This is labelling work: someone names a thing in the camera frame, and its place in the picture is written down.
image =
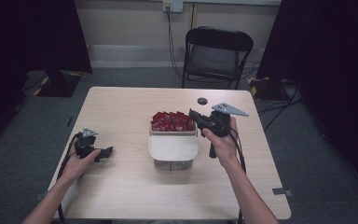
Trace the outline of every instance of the wrist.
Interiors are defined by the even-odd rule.
[[[75,181],[72,181],[69,178],[65,178],[62,176],[57,180],[54,186],[57,186],[57,188],[62,189],[69,189],[74,183]]]
[[[238,169],[242,169],[241,164],[237,159],[227,161],[225,164],[222,165],[227,173],[235,172]]]

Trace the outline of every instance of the small black object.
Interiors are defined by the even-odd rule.
[[[69,126],[71,125],[71,122],[72,122],[72,117],[69,118],[69,121],[68,121],[68,123],[66,124],[66,127],[69,127]]]
[[[190,109],[188,116],[197,123],[197,126],[201,130],[201,136],[205,137],[202,133],[202,129],[207,128],[211,130],[218,137],[225,137],[229,135],[230,132],[230,119],[229,114],[224,114],[219,111],[212,111],[210,117],[201,115],[195,110]],[[214,145],[211,143],[211,148],[209,151],[209,157],[216,158],[216,152],[214,151]]]
[[[203,97],[200,97],[197,102],[200,104],[200,105],[206,105],[208,104],[208,100],[203,98]]]
[[[93,144],[95,142],[95,136],[84,137],[82,133],[78,135],[78,141],[75,144],[76,154],[80,159],[86,158],[93,150],[95,150]],[[101,153],[94,159],[95,162],[99,162],[100,159],[109,158],[113,152],[113,147],[107,149],[101,149]]]
[[[284,190],[284,188],[272,189],[272,192],[274,193],[274,195],[286,194],[286,190]]]

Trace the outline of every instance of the finger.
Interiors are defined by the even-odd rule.
[[[100,149],[94,149],[86,158],[84,158],[83,160],[85,160],[86,162],[91,162],[93,161],[99,154],[101,153]]]
[[[206,138],[209,139],[209,141],[212,142],[212,144],[216,144],[218,141],[220,141],[220,138],[216,136],[211,130],[209,129],[202,129],[202,133],[205,135]]]

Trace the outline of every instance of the black chair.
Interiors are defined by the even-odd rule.
[[[209,26],[194,28],[186,34],[185,62],[182,75],[182,88],[189,75],[241,81],[246,58],[254,45],[246,33]],[[241,62],[240,52],[244,53]]]

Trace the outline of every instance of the black cable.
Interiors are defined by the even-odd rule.
[[[264,128],[264,132],[269,128],[269,126],[272,124],[272,122],[273,122],[277,117],[280,116],[280,114],[283,112],[283,110],[284,110],[285,108],[287,108],[287,106],[289,106],[289,105],[292,103],[293,99],[294,99],[295,96],[296,96],[297,91],[298,91],[298,85],[296,86],[295,93],[293,93],[293,96],[290,98],[290,101],[289,101],[286,105],[284,105],[284,106],[282,107],[282,109],[275,115],[275,117],[269,122],[269,124]]]
[[[247,76],[245,76],[245,77],[241,77],[241,79],[244,79],[244,78],[246,78],[246,77],[249,77],[254,71],[257,71],[257,70],[258,70],[258,67],[255,68],[255,65],[258,64],[258,63],[261,63],[261,62],[253,63],[253,65],[252,65],[252,70],[246,72],[246,73],[249,73],[249,75],[247,75]]]
[[[25,88],[22,89],[21,91],[28,91],[29,89],[31,89],[32,87],[34,87],[36,84],[38,84],[40,81],[42,81],[43,78],[45,77],[45,75],[46,75],[46,71],[45,71],[45,73],[43,74],[43,76],[36,81],[36,83],[32,84],[32,85],[29,86],[29,87],[25,87]]]
[[[290,105],[295,105],[295,104],[297,104],[297,103],[299,103],[299,102],[301,102],[301,101],[302,101],[302,98],[299,98],[298,100],[292,102]],[[284,104],[284,102],[275,103],[275,104],[273,104],[273,105],[277,105],[277,104]],[[280,106],[277,106],[277,107],[268,108],[268,107],[270,107],[270,106],[271,106],[271,105],[267,106],[267,108],[264,109],[264,110],[258,111],[258,112],[257,112],[258,115],[263,115],[264,113],[266,113],[267,111],[270,111],[270,110],[281,109],[282,107],[287,106],[287,104],[286,104],[286,105],[280,105]]]
[[[193,21],[194,21],[194,6],[196,5],[196,3],[193,3],[193,7],[191,8],[191,25],[190,25],[190,30],[193,29]]]
[[[57,174],[57,180],[62,176],[62,172],[65,169],[66,163],[68,163],[69,158],[71,158],[71,156],[75,154],[75,152],[74,152],[71,155],[69,155],[69,152],[71,151],[71,147],[72,147],[72,144],[75,141],[75,138],[77,138],[79,135],[80,135],[80,133],[75,134],[74,137],[71,140],[71,143],[69,143],[68,149],[66,150],[66,155],[63,158],[63,161],[61,163],[60,171]],[[64,218],[64,215],[63,215],[62,205],[61,204],[58,206],[57,210],[58,210],[58,216],[60,218],[60,222],[65,223],[65,218]]]
[[[237,131],[235,131],[233,128],[231,128],[232,131],[234,131],[234,133],[237,135],[238,141],[239,141],[239,145],[237,143],[237,139],[234,137],[234,135],[232,133],[229,133],[229,136],[231,137],[232,141],[235,144],[235,148],[238,150],[238,154],[240,155],[240,162],[241,162],[241,167],[242,170],[246,173],[246,164],[245,164],[245,159],[243,157],[243,153],[242,153],[242,144],[241,144],[241,140],[240,137],[238,136]],[[244,222],[243,220],[243,215],[242,215],[242,211],[240,209],[240,212],[238,213],[238,223],[242,223]]]
[[[168,18],[168,41],[170,43],[171,64],[176,75],[182,77],[182,74],[179,72],[179,69],[176,66],[175,54],[173,52],[174,46],[173,46],[172,29],[171,29],[171,10],[169,7],[165,7],[165,9],[167,10],[167,18]]]

